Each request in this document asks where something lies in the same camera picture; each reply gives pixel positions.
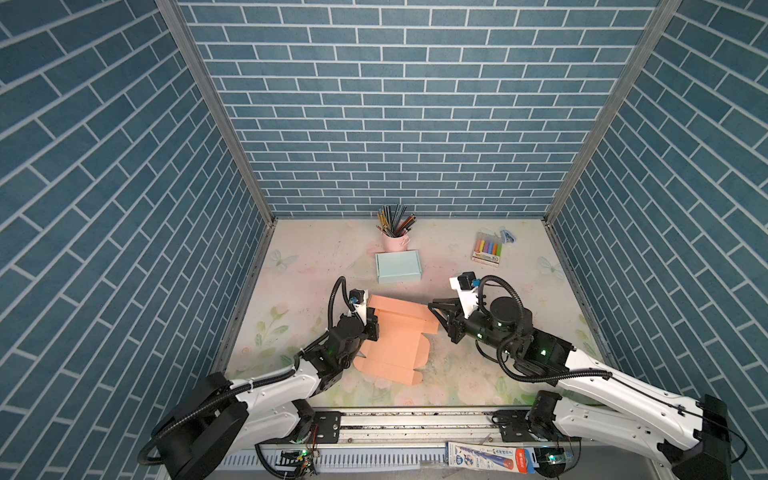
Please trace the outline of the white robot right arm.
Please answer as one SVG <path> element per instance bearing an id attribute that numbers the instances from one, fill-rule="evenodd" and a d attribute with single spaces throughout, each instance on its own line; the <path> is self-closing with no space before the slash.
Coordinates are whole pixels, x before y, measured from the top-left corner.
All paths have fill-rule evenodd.
<path id="1" fill-rule="evenodd" d="M 537 329 L 533 314 L 502 278 L 465 272 L 457 295 L 430 302 L 453 343 L 472 338 L 484 358 L 519 383 L 540 384 L 528 413 L 500 426 L 502 438 L 592 439 L 653 459 L 678 479 L 729 479 L 745 457 L 724 401 L 674 394 L 611 368 L 572 343 Z"/>

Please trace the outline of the pink paper box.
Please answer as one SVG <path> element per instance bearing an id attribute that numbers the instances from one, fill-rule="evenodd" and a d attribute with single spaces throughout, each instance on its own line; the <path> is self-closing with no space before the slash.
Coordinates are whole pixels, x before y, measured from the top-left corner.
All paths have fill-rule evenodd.
<path id="1" fill-rule="evenodd" d="M 368 307 L 379 325 L 376 341 L 366 340 L 354 367 L 365 375 L 406 386 L 423 381 L 421 368 L 430 353 L 428 335 L 438 333 L 439 322 L 426 305 L 373 295 Z"/>

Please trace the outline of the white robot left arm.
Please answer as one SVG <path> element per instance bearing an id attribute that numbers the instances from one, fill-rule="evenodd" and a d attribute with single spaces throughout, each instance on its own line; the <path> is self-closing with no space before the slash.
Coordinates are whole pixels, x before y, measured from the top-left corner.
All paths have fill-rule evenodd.
<path id="1" fill-rule="evenodd" d="M 366 341 L 379 337 L 378 318 L 364 289 L 339 277 L 327 306 L 327 327 L 287 367 L 270 375 L 200 380 L 152 430 L 139 450 L 142 466 L 161 466 L 172 479 L 205 479 L 228 456 L 271 441 L 299 442 L 314 434 L 310 398 L 334 386 Z"/>

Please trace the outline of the light blue paper box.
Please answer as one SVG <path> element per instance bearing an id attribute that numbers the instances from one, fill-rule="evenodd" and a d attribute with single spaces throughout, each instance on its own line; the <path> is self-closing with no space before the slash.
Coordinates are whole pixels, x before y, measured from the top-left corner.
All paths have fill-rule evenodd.
<path id="1" fill-rule="evenodd" d="M 415 250 L 377 253 L 375 262 L 379 284 L 416 282 L 422 278 L 421 260 Z"/>

